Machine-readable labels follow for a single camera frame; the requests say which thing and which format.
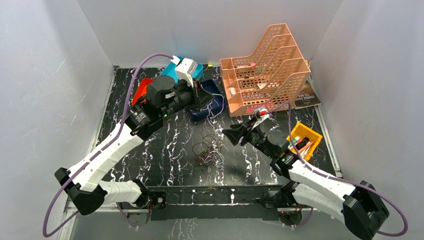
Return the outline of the yellow bin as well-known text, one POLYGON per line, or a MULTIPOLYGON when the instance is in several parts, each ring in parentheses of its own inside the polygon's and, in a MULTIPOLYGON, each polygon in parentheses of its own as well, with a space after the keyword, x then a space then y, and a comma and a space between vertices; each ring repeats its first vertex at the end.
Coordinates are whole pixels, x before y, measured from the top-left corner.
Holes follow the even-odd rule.
POLYGON ((291 136, 293 137, 293 141, 295 137, 299 136, 301 139, 308 137, 311 141, 317 142, 315 146, 312 147, 312 155, 310 155, 310 157, 306 159, 302 157, 307 162, 312 158, 314 151, 317 149, 318 145, 320 144, 323 138, 321 134, 317 133, 316 131, 312 130, 311 128, 307 127, 306 125, 300 122, 298 122, 291 131, 291 136))

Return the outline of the markers in yellow bin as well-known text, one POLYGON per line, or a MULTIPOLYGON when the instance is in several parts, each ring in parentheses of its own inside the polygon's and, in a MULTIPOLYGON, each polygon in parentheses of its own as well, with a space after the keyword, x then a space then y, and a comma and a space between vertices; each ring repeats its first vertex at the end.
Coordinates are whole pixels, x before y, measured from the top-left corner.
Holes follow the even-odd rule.
POLYGON ((318 143, 311 141, 308 137, 300 138, 299 136, 294 138, 294 144, 292 144, 289 137, 287 138, 287 141, 289 143, 288 149, 293 153, 298 150, 304 159, 309 158, 313 154, 313 147, 316 145, 316 143, 318 143))

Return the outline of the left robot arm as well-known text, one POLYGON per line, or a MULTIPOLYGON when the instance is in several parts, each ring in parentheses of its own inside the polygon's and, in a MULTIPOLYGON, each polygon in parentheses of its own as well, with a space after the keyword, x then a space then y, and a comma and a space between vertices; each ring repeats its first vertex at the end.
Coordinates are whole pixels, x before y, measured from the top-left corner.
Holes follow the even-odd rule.
POLYGON ((133 103, 110 135, 79 163, 69 169, 61 167, 54 175, 83 216, 110 203, 130 203, 144 208, 152 200, 152 193, 140 180, 109 182, 103 177, 126 154, 162 128, 165 118, 186 108, 198 111, 213 98, 195 78, 175 81, 171 76, 160 75, 144 79, 133 103))

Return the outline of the navy square tray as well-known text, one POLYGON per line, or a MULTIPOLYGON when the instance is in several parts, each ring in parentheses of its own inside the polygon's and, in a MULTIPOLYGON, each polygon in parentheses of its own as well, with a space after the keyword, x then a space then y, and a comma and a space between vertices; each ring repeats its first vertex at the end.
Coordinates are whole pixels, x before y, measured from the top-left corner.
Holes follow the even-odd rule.
POLYGON ((201 111, 188 110, 190 119, 193 122, 199 122, 208 117, 219 115, 226 107, 225 97, 212 79, 204 80, 201 82, 201 85, 206 91, 213 94, 214 99, 206 107, 201 109, 201 111))

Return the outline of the red square tray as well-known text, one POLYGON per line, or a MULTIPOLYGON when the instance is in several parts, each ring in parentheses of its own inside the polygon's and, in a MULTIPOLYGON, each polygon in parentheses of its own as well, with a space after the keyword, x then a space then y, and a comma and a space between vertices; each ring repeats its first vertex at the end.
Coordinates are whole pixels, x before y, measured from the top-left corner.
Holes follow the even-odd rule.
POLYGON ((132 106, 136 106, 146 101, 144 95, 147 93, 148 85, 151 84, 152 82, 153 82, 152 78, 143 78, 140 81, 138 88, 135 92, 134 98, 131 102, 132 106))

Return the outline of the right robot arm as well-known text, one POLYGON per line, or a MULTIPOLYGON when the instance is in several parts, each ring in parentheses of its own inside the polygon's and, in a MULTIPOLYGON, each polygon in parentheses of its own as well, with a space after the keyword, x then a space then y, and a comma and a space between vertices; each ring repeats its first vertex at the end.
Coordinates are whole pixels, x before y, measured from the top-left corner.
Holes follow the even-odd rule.
POLYGON ((374 186, 361 181, 360 186, 341 182, 335 176, 310 164, 303 164, 288 149, 283 132, 269 133, 260 127, 233 124, 223 134, 235 145, 249 143, 271 159, 270 166, 279 175, 297 186, 282 192, 282 202, 288 207, 298 203, 316 208, 343 222, 347 229, 361 240, 371 240, 390 213, 382 199, 374 193, 374 186))

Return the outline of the dark book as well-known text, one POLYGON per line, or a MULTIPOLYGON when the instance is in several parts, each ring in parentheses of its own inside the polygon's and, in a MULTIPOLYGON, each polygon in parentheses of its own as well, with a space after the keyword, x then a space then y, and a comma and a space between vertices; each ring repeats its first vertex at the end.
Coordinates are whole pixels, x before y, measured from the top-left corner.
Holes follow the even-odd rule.
POLYGON ((302 86, 294 102, 294 109, 298 110, 298 109, 303 109, 308 107, 314 107, 320 104, 321 104, 321 101, 318 98, 318 95, 316 94, 313 87, 307 80, 302 86))

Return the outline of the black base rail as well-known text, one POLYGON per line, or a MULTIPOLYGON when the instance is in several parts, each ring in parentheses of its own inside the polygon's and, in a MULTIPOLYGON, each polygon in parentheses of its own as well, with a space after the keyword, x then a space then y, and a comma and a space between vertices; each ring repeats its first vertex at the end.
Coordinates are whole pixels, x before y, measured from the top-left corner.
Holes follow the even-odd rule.
POLYGON ((280 185, 151 186, 152 220, 262 219, 298 208, 280 185))

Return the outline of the teal square tray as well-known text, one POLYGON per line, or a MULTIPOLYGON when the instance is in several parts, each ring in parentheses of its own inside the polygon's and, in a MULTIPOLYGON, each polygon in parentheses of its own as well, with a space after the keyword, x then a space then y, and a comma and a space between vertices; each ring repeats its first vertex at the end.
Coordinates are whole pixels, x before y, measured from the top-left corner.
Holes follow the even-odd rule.
POLYGON ((167 67, 162 71, 160 74, 161 76, 170 76, 174 79, 174 81, 177 83, 182 78, 181 73, 176 72, 176 68, 179 67, 181 64, 191 64, 191 69, 189 70, 189 74, 193 79, 200 80, 202 76, 204 75, 203 65, 200 63, 197 63, 196 61, 186 58, 183 56, 178 56, 179 61, 171 60, 171 62, 167 65, 167 67))

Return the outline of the peach plastic file organizer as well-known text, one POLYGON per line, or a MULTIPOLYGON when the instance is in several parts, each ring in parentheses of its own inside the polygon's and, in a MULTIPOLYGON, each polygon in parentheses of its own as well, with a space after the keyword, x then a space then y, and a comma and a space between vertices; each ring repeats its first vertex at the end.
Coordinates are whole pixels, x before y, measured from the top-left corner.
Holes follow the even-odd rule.
POLYGON ((220 59, 220 75, 230 117, 264 107, 294 105, 311 70, 285 23, 270 25, 250 55, 220 59))

